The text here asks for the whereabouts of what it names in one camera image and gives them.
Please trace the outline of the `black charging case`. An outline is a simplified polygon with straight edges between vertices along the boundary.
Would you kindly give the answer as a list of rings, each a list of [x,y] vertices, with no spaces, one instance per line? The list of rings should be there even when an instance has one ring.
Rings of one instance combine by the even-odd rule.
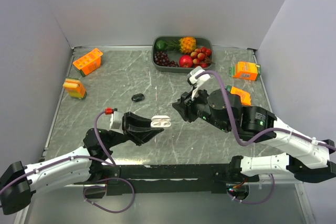
[[[133,102],[140,102],[140,101],[143,101],[144,99],[145,99],[145,95],[142,93],[135,94],[131,97],[131,100]]]

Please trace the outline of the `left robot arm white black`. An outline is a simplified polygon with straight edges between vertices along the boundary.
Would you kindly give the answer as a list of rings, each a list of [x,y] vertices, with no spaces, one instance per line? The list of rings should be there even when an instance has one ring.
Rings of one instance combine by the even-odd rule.
[[[102,115],[110,116],[109,130],[99,129],[98,122],[94,121],[83,146],[48,161],[28,165],[19,161],[9,165],[1,176],[1,210],[4,215],[19,212],[31,203],[34,196],[60,187],[76,183],[90,183],[96,187],[98,183],[106,182],[104,169],[118,170],[112,158],[112,147],[127,141],[141,146],[171,126],[167,115],[147,119],[112,108],[104,109],[97,118]]]

